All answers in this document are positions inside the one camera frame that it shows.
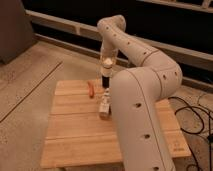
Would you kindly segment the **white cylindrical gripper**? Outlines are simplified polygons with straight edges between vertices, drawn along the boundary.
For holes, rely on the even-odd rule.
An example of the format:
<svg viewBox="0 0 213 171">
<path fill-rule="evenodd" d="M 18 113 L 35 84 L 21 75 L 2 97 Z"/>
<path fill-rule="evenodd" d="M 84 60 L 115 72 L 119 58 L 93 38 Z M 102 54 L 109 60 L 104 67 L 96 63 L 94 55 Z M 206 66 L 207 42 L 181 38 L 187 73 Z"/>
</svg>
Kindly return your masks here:
<svg viewBox="0 0 213 171">
<path fill-rule="evenodd" d="M 101 48 L 101 52 L 100 52 L 100 60 L 102 58 L 111 58 L 113 60 L 113 65 L 116 64 L 116 58 L 118 55 L 118 50 L 117 49 L 105 49 L 105 48 Z"/>
</svg>

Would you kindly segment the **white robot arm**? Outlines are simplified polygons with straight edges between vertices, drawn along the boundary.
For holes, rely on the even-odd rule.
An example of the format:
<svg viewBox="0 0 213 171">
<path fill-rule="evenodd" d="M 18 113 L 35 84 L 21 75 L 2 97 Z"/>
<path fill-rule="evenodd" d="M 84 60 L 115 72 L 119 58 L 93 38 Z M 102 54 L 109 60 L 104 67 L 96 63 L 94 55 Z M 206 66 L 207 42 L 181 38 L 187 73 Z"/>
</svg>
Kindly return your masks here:
<svg viewBox="0 0 213 171">
<path fill-rule="evenodd" d="M 161 50 L 125 32 L 121 15 L 98 21 L 101 56 L 123 53 L 134 64 L 110 80 L 110 101 L 125 171 L 176 171 L 156 103 L 182 83 L 180 66 Z"/>
</svg>

